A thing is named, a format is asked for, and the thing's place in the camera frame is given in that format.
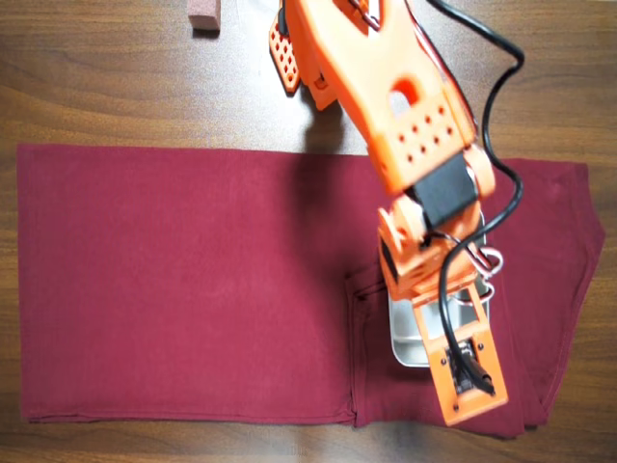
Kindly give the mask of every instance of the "maroon pants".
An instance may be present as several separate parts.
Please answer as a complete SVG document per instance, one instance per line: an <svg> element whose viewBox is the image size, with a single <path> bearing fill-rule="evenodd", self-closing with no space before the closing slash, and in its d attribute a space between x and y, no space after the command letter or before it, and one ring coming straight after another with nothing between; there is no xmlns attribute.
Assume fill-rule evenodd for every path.
<svg viewBox="0 0 617 463"><path fill-rule="evenodd" d="M510 400L457 427L515 436L550 414L604 231L586 166L508 164ZM22 146L17 174L26 419L443 425L430 372L391 352L367 158ZM497 176L485 215L511 192Z"/></svg>

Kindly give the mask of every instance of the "perforated orange plate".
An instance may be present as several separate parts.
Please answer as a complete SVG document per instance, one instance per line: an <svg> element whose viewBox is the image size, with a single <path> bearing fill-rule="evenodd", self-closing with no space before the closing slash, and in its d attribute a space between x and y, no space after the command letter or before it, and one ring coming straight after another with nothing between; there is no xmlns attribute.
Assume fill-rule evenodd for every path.
<svg viewBox="0 0 617 463"><path fill-rule="evenodd" d="M272 27L270 28L270 53L274 59L279 76L285 90L294 93L300 84L300 71L293 55L293 45L290 37L284 37L279 33L279 14L277 12Z"/></svg>

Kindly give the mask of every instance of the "orange plastic bracket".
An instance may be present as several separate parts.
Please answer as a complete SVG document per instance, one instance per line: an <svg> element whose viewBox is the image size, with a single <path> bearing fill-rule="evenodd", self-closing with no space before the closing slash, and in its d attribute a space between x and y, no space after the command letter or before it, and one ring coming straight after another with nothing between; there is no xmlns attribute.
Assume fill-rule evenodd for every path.
<svg viewBox="0 0 617 463"><path fill-rule="evenodd" d="M495 388L494 395L488 395L477 389L471 389L457 394L454 385L452 370L447 358L448 344L445 336L434 340L429 339L428 330L424 323L421 306L414 306L417 327L428 356L429 366L433 376L433 383L437 390L443 418L447 425L467 420L473 416L488 412L507 403L508 393L505 381L499 367L495 343L491 334L489 320L484 312L480 297L474 284L468 285L471 303L475 310L476 321L469 323L454 333L458 342L470 340L477 356L478 364L488 373Z"/></svg>
<svg viewBox="0 0 617 463"><path fill-rule="evenodd" d="M275 16L274 22L270 27L269 42L270 53L272 53L272 59L277 65L282 84L287 92L293 94L300 84L300 70L298 69L296 57L294 56L291 36L284 37L279 32L278 14Z"/></svg>

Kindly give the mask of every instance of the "robotic arm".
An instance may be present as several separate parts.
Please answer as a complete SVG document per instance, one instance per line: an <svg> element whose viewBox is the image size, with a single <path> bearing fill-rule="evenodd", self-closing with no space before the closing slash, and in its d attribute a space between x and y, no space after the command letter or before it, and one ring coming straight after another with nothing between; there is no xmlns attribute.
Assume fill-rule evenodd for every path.
<svg viewBox="0 0 617 463"><path fill-rule="evenodd" d="M443 2L430 3L471 29L482 28L474 30L493 43L511 45ZM367 0L282 0L269 39L285 89L295 92L302 81L319 110L338 100L392 196L389 210L378 211L381 267L390 297L412 301L446 424L506 403L483 296L474 284L478 274L496 273L501 261L473 240L505 220L521 198L520 180L493 155L486 127L496 92L523 58L489 98L483 150L465 97L406 0L381 0L379 21L368 14ZM392 93L409 103L403 114L392 112ZM481 227L481 203L495 190L493 167L518 182L517 195ZM453 332L446 299L461 291L477 320ZM421 307L434 302L444 335L430 339Z"/></svg>

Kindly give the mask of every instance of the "mounting hole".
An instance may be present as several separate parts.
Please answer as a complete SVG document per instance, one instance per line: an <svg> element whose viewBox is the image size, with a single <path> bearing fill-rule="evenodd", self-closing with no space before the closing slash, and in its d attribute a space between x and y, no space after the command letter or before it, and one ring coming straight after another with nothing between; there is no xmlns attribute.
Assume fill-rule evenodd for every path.
<svg viewBox="0 0 617 463"><path fill-rule="evenodd" d="M389 108L395 118L405 114L418 101L416 87L411 81L400 80L389 93Z"/></svg>

